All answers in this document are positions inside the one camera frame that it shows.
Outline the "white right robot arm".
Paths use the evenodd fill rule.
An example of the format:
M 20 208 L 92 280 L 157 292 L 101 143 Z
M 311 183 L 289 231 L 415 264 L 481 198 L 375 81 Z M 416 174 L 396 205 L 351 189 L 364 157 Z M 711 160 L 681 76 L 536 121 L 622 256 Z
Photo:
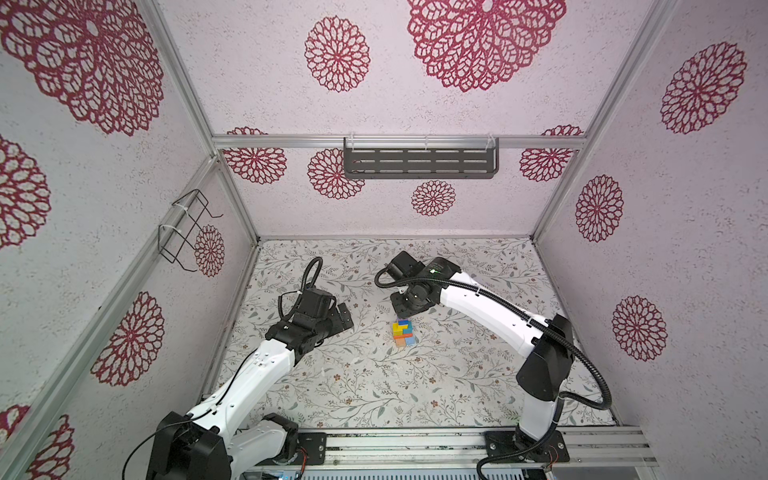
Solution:
M 524 393 L 523 409 L 511 442 L 497 455 L 477 464 L 555 459 L 555 434 L 564 404 L 580 403 L 605 411 L 612 406 L 610 387 L 595 364 L 574 344 L 570 320 L 534 314 L 502 298 L 475 281 L 455 263 L 436 257 L 428 263 L 400 252 L 374 276 L 374 284 L 392 289 L 390 301 L 401 319 L 424 313 L 436 305 L 453 309 L 479 323 L 523 358 L 516 382 Z M 600 398 L 591 400 L 562 385 L 573 363 L 579 361 L 598 386 Z

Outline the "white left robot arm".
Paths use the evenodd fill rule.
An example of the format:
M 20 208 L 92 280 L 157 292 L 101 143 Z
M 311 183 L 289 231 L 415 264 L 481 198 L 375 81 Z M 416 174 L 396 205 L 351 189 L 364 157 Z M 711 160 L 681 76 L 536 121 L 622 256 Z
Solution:
M 308 288 L 270 326 L 232 377 L 181 415 L 171 412 L 152 437 L 148 479 L 238 479 L 262 461 L 296 455 L 298 426 L 268 414 L 256 426 L 241 425 L 268 391 L 326 339 L 353 327 L 351 313 L 332 294 Z

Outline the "dark grey wall shelf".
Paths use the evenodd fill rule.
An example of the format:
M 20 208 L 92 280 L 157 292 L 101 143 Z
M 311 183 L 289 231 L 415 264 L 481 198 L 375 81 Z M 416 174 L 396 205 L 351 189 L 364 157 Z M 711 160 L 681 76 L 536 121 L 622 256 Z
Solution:
M 499 171 L 495 140 L 481 148 L 369 147 L 343 143 L 342 167 L 352 180 L 486 180 Z

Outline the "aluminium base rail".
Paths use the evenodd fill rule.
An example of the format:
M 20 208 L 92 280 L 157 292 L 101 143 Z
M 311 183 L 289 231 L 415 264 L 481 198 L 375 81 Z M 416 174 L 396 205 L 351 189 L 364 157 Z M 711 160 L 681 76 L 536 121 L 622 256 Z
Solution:
M 658 465 L 638 427 L 560 426 L 533 454 L 518 448 L 515 429 L 380 428 L 301 429 L 299 445 L 309 454 L 307 473 L 321 471 L 459 470 L 476 472 L 480 460 L 489 476 L 505 470 L 542 468 L 650 469 Z

